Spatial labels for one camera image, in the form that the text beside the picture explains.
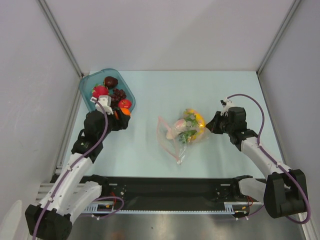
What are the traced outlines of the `fake orange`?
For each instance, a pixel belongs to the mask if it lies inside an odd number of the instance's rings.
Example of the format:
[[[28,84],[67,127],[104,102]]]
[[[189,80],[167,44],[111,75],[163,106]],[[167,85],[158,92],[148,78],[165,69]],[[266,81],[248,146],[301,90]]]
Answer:
[[[128,108],[121,107],[120,110],[124,115],[129,116],[129,117],[131,116],[131,112]]]

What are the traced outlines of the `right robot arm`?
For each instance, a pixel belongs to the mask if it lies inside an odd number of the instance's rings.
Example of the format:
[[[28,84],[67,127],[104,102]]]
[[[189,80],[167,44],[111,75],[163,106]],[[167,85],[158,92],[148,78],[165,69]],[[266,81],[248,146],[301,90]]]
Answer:
[[[306,213],[311,216],[306,176],[300,169],[292,169],[275,160],[260,143],[258,134],[247,127],[243,107],[222,103],[206,128],[213,134],[227,134],[230,142],[246,155],[261,171],[266,182],[252,176],[236,177],[230,188],[231,196],[242,201],[249,196],[261,202],[274,219]]]

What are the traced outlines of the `clear zip top bag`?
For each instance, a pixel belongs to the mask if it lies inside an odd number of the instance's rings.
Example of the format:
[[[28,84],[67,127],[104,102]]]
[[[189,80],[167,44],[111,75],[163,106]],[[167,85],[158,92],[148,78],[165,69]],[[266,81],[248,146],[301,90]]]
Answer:
[[[194,128],[191,128],[191,120],[187,119],[185,114],[186,109],[183,111],[179,119],[184,119],[186,121],[186,129],[181,134],[179,134],[174,139],[167,139],[166,134],[170,127],[174,123],[168,123],[163,117],[158,117],[157,127],[156,127],[156,137],[159,145],[174,158],[178,165],[182,164],[187,154],[187,149],[201,141],[204,141],[209,134],[209,130],[205,127],[204,134],[199,140],[193,141],[192,136],[197,132]]]

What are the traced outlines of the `yellow fake banana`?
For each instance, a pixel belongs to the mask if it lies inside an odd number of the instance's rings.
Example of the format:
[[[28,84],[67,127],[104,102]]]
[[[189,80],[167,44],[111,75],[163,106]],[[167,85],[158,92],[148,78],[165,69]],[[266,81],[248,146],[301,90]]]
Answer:
[[[191,139],[198,141],[205,132],[205,120],[199,112],[192,108],[187,108],[184,113],[187,115],[186,118],[191,120],[191,128],[196,131]]]

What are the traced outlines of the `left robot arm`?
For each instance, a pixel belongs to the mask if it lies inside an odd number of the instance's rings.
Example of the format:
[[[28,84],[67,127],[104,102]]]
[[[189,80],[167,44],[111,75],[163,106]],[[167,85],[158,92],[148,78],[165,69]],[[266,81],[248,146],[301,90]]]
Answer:
[[[28,230],[33,239],[66,240],[76,219],[94,201],[112,200],[106,177],[92,175],[84,186],[75,189],[103,149],[103,140],[110,132],[125,130],[131,118],[127,108],[89,112],[83,129],[73,145],[67,165],[45,197],[25,211]]]

